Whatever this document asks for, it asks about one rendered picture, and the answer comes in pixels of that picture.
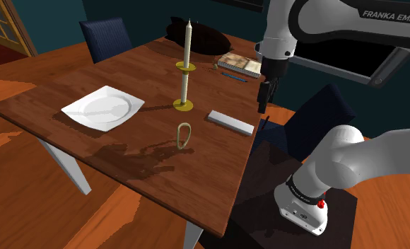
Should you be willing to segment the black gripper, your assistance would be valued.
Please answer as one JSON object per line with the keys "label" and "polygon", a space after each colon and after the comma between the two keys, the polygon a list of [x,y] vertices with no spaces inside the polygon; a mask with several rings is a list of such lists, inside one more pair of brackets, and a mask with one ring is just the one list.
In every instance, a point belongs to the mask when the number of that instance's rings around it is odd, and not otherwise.
{"label": "black gripper", "polygon": [[258,113],[264,114],[268,101],[273,103],[274,94],[279,86],[280,78],[284,77],[288,70],[288,59],[270,59],[262,57],[261,75],[265,76],[265,82],[259,85],[257,102]]}

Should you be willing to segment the blue upholstered chair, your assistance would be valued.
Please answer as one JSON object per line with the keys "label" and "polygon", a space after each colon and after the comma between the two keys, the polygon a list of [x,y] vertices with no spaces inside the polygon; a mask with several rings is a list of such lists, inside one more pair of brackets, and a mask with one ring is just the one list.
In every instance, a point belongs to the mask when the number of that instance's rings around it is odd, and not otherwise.
{"label": "blue upholstered chair", "polygon": [[123,19],[120,17],[100,21],[80,21],[79,25],[94,64],[133,48]]}
{"label": "blue upholstered chair", "polygon": [[267,141],[298,161],[303,161],[329,130],[338,125],[347,125],[355,117],[356,113],[342,97],[337,85],[327,84],[284,125],[260,120],[252,150]]}

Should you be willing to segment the dark robot stand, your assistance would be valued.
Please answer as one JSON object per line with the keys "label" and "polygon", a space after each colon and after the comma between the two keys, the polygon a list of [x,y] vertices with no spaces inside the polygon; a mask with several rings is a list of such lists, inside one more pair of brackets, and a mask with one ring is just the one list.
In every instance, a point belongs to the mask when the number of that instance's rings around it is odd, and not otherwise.
{"label": "dark robot stand", "polygon": [[345,190],[327,191],[326,231],[314,236],[283,218],[274,188],[300,162],[262,142],[247,162],[224,237],[215,249],[351,249],[357,198]]}

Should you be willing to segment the grey framed black screen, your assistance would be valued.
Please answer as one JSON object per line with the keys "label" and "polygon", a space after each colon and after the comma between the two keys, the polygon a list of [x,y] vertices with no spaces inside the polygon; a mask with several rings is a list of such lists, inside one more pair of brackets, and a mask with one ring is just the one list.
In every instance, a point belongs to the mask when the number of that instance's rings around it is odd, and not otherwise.
{"label": "grey framed black screen", "polygon": [[410,59],[410,52],[391,45],[329,40],[296,46],[290,61],[327,74],[382,88]]}

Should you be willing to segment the brown wooden table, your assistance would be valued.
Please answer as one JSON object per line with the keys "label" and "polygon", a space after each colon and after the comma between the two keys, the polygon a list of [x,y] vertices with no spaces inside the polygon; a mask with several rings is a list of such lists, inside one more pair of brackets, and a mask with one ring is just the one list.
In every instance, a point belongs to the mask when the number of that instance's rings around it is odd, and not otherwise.
{"label": "brown wooden table", "polygon": [[[193,54],[190,111],[174,109],[182,48],[163,38],[0,101],[0,117],[38,138],[84,192],[84,163],[187,221],[183,249],[201,233],[221,237],[252,148],[253,136],[207,119],[212,110],[250,125],[260,120],[258,81],[240,82],[213,70],[213,57]],[[101,132],[61,109],[103,86],[142,99],[143,107],[120,126]],[[187,145],[176,145],[177,126],[191,125]]]}

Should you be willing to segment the white candle in yellow holder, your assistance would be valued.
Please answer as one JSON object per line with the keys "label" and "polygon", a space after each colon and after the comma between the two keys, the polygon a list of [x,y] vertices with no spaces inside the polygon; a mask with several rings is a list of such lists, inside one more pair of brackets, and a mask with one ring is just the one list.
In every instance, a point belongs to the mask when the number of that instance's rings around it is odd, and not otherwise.
{"label": "white candle in yellow holder", "polygon": [[182,87],[181,87],[181,98],[173,102],[173,107],[179,111],[189,111],[193,108],[193,103],[187,99],[187,87],[189,72],[194,71],[196,67],[189,63],[190,50],[191,50],[191,39],[192,39],[192,25],[191,21],[188,21],[185,28],[185,40],[184,40],[184,60],[182,62],[177,62],[176,67],[182,71]]}

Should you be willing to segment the spiral notebook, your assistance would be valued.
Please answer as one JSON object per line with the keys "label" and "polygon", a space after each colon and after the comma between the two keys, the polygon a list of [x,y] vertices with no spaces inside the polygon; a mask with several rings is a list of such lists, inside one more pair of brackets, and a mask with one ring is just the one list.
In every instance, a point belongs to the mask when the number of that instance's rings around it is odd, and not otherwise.
{"label": "spiral notebook", "polygon": [[232,52],[224,54],[218,60],[218,65],[251,77],[259,78],[261,76],[261,63]]}

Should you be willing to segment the blue pen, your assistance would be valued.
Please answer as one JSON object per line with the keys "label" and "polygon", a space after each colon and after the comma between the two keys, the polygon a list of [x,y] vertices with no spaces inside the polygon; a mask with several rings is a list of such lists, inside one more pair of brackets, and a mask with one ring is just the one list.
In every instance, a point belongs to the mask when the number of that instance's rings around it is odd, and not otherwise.
{"label": "blue pen", "polygon": [[232,79],[241,81],[241,82],[247,82],[247,80],[242,79],[242,78],[237,77],[237,76],[234,76],[234,75],[231,75],[231,74],[227,74],[227,73],[224,73],[224,72],[221,72],[221,74],[224,75],[224,76],[227,76],[227,77],[229,77],[229,78],[232,78]]}

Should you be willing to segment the black rounded lump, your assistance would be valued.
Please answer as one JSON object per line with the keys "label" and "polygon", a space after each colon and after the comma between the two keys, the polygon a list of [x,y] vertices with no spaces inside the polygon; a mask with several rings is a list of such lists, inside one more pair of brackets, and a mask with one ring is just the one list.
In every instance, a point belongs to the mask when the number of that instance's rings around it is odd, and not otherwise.
{"label": "black rounded lump", "polygon": [[[166,27],[167,35],[165,38],[184,47],[187,21],[174,16],[170,19],[172,23]],[[192,26],[190,45],[192,52],[205,55],[222,55],[233,49],[228,38],[216,29],[198,22],[191,22],[190,24]]]}

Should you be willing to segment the wooden door with glass panes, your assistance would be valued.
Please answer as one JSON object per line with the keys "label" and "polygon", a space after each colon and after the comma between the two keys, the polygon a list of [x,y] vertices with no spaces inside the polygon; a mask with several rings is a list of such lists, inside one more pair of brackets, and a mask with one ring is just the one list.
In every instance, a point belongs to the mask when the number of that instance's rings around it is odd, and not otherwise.
{"label": "wooden door with glass panes", "polygon": [[28,57],[38,56],[11,0],[0,0],[0,45]]}

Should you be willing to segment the white square plate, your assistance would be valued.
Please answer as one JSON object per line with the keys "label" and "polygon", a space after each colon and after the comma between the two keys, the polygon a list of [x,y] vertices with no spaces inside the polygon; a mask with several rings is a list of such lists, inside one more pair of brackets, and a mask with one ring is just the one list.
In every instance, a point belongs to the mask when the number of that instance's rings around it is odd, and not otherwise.
{"label": "white square plate", "polygon": [[108,132],[130,119],[144,103],[116,88],[103,86],[61,111],[85,127]]}

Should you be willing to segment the white flat bar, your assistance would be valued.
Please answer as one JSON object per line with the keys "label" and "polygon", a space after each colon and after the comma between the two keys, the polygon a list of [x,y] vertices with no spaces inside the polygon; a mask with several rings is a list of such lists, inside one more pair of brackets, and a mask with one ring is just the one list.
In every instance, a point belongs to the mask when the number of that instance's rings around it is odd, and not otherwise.
{"label": "white flat bar", "polygon": [[233,129],[236,132],[245,134],[247,136],[251,136],[254,131],[253,125],[243,122],[241,120],[237,120],[233,117],[225,115],[221,112],[217,112],[215,110],[212,110],[209,113],[207,119],[211,120],[212,122],[216,122],[220,125],[223,125],[227,128]]}

